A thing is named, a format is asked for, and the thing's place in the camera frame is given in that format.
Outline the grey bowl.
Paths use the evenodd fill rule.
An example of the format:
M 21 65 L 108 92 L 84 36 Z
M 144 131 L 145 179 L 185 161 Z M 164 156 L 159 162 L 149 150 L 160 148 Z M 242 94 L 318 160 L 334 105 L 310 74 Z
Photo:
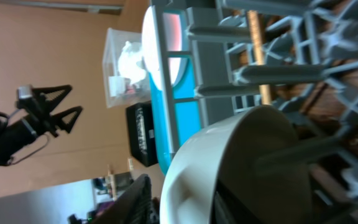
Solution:
M 211 223 L 219 184 L 238 207 L 262 223 L 306 223 L 312 198 L 306 164 L 259 176 L 257 160 L 296 144 L 286 116 L 256 106 L 214 123 L 189 138 L 168 168 L 160 201 L 160 222 Z

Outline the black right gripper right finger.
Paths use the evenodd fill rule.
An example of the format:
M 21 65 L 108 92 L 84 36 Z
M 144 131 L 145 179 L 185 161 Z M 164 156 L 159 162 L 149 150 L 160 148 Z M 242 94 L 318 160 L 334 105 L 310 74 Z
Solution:
M 254 222 L 252 213 L 222 183 L 217 183 L 213 202 L 213 223 L 249 224 Z

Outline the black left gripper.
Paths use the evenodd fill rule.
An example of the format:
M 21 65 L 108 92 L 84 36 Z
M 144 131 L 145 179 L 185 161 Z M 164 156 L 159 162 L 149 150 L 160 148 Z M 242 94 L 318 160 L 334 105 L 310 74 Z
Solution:
M 0 156 L 15 154 L 47 132 L 54 137 L 58 136 L 58 129 L 70 134 L 83 111 L 82 106 L 76 106 L 50 115 L 50 112 L 72 91 L 71 85 L 32 90 L 36 99 L 17 102 L 18 108 L 26 110 L 27 116 L 9 126 L 10 116 L 0 112 Z

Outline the white round plate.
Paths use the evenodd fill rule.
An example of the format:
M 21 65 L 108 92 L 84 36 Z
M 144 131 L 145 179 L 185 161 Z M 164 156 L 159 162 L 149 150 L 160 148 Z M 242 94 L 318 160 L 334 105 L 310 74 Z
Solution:
M 167 41 L 168 51 L 185 51 L 188 50 L 188 41 L 185 39 L 185 23 L 183 14 L 174 14 L 169 12 L 163 13 L 163 23 L 165 29 L 165 37 Z M 142 50 L 145 67 L 151 74 L 152 80 L 158 90 L 162 89 L 160 64 L 157 52 L 157 26 L 155 25 L 155 18 L 150 6 L 144 15 L 142 23 Z M 188 63 L 184 58 L 169 58 L 170 80 L 172 86 L 177 85 Z

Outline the white napkin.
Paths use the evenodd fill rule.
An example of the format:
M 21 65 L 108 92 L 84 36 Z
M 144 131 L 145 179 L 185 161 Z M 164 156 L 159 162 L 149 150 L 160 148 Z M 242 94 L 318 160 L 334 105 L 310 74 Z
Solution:
M 147 71 L 143 60 L 142 44 L 126 41 L 118 59 L 119 75 L 128 78 L 131 84 L 146 78 Z

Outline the red snack wrapper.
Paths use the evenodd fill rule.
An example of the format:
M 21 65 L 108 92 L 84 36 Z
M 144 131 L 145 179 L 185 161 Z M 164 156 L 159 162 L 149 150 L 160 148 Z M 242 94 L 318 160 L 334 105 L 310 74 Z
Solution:
M 142 89 L 141 88 L 137 88 L 136 86 L 133 87 L 133 86 L 129 86 L 129 87 L 126 87 L 126 90 L 124 92 L 125 95 L 136 95 L 136 94 L 139 94 L 142 92 Z

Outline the white rice pile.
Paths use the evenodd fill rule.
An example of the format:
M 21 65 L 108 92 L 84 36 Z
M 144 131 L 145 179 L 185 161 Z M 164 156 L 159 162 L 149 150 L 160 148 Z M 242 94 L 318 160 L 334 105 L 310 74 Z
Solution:
M 139 149 L 147 155 L 147 139 L 145 135 L 144 115 L 142 108 L 138 108 L 135 112 L 137 123 L 137 138 L 139 143 Z

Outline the bamboo chopstick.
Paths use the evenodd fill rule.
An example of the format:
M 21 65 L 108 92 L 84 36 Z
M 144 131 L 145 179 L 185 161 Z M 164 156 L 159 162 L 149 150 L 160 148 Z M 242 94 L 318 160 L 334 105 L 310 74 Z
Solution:
M 265 35 L 262 28 L 262 20 L 259 16 L 259 13 L 255 10 L 248 11 L 247 17 L 249 21 L 249 30 L 252 37 L 252 43 L 254 45 L 255 60 L 257 65 L 265 65 L 264 52 L 262 48 L 265 41 Z M 273 99 L 270 86 L 261 85 L 259 86 L 259 90 L 262 97 L 262 103 L 264 105 L 271 105 Z

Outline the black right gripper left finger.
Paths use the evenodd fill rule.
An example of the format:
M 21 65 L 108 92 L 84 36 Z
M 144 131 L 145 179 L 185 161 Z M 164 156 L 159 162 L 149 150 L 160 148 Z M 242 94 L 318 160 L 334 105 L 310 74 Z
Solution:
M 94 224 L 151 224 L 152 185 L 147 174 L 140 175 L 132 185 L 98 216 Z

